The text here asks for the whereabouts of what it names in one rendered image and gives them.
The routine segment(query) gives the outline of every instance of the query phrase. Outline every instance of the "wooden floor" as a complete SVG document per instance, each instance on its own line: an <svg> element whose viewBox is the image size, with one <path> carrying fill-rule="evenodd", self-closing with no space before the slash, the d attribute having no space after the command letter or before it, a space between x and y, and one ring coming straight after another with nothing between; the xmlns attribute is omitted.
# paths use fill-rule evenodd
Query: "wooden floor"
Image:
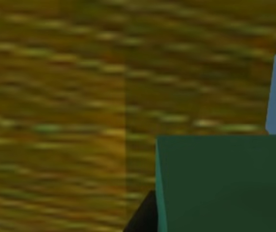
<svg viewBox="0 0 276 232"><path fill-rule="evenodd" d="M276 4L217 3L0 0L0 232L119 232L156 135L265 134Z"/></svg>

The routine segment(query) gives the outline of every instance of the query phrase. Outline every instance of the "green block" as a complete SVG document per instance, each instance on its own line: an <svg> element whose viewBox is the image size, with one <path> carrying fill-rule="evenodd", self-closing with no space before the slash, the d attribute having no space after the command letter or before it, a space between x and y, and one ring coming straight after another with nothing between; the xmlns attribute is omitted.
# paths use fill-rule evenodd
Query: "green block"
<svg viewBox="0 0 276 232"><path fill-rule="evenodd" d="M159 136L159 232L276 232L276 135Z"/></svg>

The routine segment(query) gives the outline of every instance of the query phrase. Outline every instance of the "black object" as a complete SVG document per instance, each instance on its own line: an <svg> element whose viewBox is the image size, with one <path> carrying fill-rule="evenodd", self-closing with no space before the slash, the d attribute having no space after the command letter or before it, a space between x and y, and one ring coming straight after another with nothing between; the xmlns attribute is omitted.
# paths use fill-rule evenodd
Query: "black object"
<svg viewBox="0 0 276 232"><path fill-rule="evenodd" d="M158 214L155 191L148 193L123 232L157 232Z"/></svg>

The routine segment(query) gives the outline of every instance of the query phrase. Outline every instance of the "green box top surface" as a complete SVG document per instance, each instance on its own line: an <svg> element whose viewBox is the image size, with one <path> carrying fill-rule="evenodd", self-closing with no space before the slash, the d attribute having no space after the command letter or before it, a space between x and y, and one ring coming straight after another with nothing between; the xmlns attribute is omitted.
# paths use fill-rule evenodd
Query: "green box top surface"
<svg viewBox="0 0 276 232"><path fill-rule="evenodd" d="M276 136L159 136L160 232L276 232Z"/></svg>

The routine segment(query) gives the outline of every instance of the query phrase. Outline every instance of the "dark green cube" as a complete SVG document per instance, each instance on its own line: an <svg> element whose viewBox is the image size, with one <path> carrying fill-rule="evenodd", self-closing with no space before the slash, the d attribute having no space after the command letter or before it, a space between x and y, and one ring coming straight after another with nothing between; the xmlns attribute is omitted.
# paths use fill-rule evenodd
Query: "dark green cube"
<svg viewBox="0 0 276 232"><path fill-rule="evenodd" d="M276 232L276 135L159 136L159 232Z"/></svg>

